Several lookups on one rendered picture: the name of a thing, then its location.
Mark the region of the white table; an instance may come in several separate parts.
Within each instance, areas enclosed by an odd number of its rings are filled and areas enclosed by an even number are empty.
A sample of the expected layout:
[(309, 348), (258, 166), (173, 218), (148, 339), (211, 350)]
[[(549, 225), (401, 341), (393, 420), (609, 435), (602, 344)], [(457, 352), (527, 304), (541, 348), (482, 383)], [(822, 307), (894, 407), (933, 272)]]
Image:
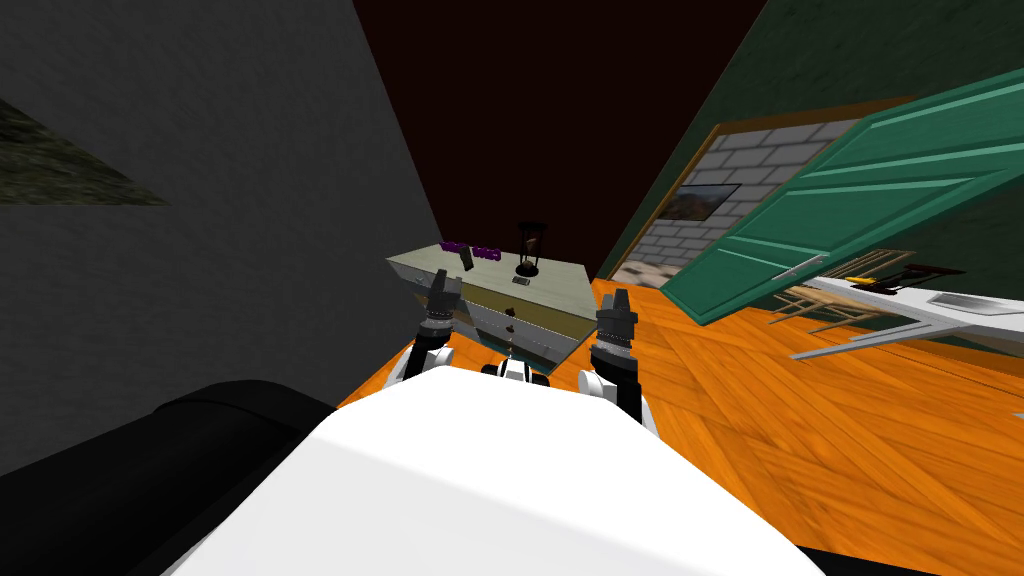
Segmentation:
[(795, 354), (794, 360), (953, 333), (986, 347), (1024, 358), (1024, 301), (913, 287), (903, 288), (892, 296), (880, 295), (859, 290), (845, 280), (824, 277), (805, 283), (833, 295), (913, 319), (915, 323), (852, 337), (841, 345)]

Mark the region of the black hourglass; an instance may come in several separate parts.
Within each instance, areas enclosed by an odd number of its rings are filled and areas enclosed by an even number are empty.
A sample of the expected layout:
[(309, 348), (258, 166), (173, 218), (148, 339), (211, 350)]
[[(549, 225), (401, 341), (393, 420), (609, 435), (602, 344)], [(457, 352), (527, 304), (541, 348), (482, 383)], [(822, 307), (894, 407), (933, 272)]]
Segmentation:
[(547, 224), (535, 221), (519, 222), (518, 230), (520, 232), (520, 254), (515, 274), (518, 277), (534, 278), (539, 275), (540, 250)]

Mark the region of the framed landscape picture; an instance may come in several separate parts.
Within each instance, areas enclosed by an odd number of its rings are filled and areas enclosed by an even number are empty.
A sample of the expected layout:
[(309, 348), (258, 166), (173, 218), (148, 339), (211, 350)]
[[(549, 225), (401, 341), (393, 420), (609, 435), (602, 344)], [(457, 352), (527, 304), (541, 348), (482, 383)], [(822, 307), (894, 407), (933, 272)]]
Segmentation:
[(681, 186), (665, 203), (657, 214), (657, 219), (703, 221), (738, 188), (738, 184)]

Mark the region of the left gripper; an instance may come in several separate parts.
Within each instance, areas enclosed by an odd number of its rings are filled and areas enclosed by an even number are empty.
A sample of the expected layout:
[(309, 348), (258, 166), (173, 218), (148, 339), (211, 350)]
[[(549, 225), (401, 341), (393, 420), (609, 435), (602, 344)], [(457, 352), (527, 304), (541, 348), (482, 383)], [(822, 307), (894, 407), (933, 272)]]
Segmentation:
[(426, 316), (431, 320), (452, 320), (462, 294), (462, 277), (449, 277), (444, 269), (438, 269), (428, 293)]

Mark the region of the pale grey dresser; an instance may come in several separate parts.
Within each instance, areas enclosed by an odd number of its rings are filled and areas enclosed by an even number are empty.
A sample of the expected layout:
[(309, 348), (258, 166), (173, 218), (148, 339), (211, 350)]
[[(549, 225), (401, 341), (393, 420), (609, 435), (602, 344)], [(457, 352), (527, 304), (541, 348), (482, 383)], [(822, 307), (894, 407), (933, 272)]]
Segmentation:
[(511, 354), (544, 375), (567, 360), (596, 329), (597, 304), (583, 265), (542, 259), (538, 276), (526, 278), (515, 271), (516, 255), (472, 260), (473, 268), (466, 270), (458, 253), (435, 244), (388, 257), (386, 262), (422, 304), (437, 270), (445, 270), (447, 291), (461, 281), (454, 331)]

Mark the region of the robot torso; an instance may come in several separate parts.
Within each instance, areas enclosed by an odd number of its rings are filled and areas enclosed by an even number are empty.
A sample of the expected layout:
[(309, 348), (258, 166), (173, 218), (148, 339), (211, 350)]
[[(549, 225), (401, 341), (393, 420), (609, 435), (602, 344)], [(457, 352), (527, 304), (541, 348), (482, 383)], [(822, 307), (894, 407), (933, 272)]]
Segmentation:
[(611, 402), (455, 367), (319, 423), (169, 576), (824, 576)]

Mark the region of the green panelled door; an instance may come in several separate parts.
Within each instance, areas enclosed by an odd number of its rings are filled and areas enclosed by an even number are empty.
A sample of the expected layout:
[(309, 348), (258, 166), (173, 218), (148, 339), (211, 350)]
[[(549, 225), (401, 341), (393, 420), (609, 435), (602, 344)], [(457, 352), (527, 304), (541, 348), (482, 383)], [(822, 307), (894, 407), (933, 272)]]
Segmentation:
[[(671, 278), (703, 326), (1024, 184), (1024, 68), (863, 118)], [(773, 280), (829, 254), (817, 271)]]

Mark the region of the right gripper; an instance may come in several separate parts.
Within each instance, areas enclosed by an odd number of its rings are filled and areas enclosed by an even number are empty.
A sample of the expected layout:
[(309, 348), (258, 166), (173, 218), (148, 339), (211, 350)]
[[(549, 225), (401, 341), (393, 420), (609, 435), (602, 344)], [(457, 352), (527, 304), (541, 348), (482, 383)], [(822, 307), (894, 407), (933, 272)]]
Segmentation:
[(630, 311), (629, 292), (618, 288), (615, 293), (602, 296), (597, 311), (597, 332), (599, 337), (634, 337), (638, 315)]

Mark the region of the wooden slatted chair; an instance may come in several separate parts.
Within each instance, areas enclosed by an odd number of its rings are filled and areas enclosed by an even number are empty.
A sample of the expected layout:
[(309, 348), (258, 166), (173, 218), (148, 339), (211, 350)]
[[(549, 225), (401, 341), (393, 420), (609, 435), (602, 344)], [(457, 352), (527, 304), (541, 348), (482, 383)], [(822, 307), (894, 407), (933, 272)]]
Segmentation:
[[(873, 278), (874, 273), (889, 268), (897, 262), (903, 261), (914, 254), (914, 251), (874, 249), (842, 265), (833, 268), (822, 273), (821, 277)], [(881, 316), (894, 316), (894, 313), (862, 304), (808, 285), (790, 287), (784, 292), (776, 294), (775, 298), (782, 301), (784, 304), (773, 311), (773, 314), (779, 314), (780, 317), (770, 321), (770, 324), (798, 316), (804, 316), (810, 314), (811, 312), (829, 314), (839, 318), (839, 321), (837, 322), (810, 330), (809, 334)]]

